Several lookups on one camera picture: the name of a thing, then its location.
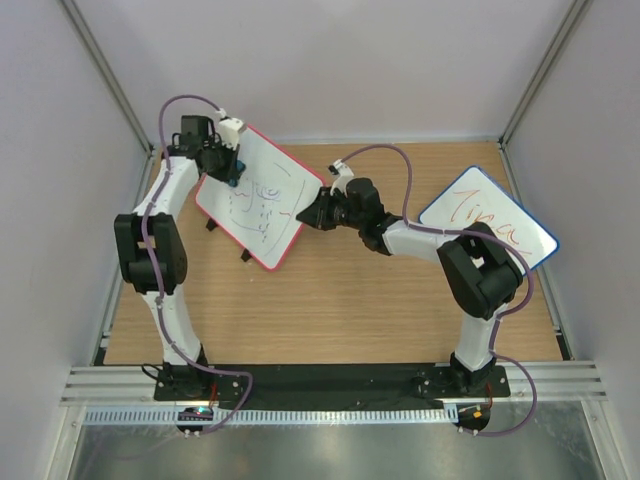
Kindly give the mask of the red framed whiteboard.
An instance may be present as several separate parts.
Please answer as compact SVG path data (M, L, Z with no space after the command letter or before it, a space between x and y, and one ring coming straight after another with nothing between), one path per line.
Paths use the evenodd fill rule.
M275 270L303 227L296 215L314 201L324 182L251 126L240 137L238 159L246 166L238 185L207 176L195 202L265 269Z

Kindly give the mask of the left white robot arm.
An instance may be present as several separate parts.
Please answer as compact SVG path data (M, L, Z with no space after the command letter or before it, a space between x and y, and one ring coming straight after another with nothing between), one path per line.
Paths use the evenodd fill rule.
M149 307L161 338L163 360L151 375L157 400L200 400L215 382L186 306L188 259L177 218L201 179L238 184L245 170L238 158L245 128L227 115L219 121L182 117L180 131L160 150L148 193L131 213L114 220L122 278Z

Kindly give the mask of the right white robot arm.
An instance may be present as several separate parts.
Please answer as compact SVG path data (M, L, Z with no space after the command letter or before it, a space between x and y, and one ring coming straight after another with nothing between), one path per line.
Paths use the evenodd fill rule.
M499 318L523 282L520 268L488 225L476 222L443 236L428 232L387 211L368 178L352 179L342 188L320 188L296 219L322 231L350 227L371 251L439 264L463 311L459 341L450 356L451 385L464 396L485 387L496 363Z

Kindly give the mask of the blue whiteboard eraser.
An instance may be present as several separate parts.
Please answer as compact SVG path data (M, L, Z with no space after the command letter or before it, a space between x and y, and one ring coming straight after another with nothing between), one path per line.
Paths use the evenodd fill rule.
M228 184L232 188L235 188L239 184L239 180L245 170L246 165L242 161L236 159L232 162L228 178Z

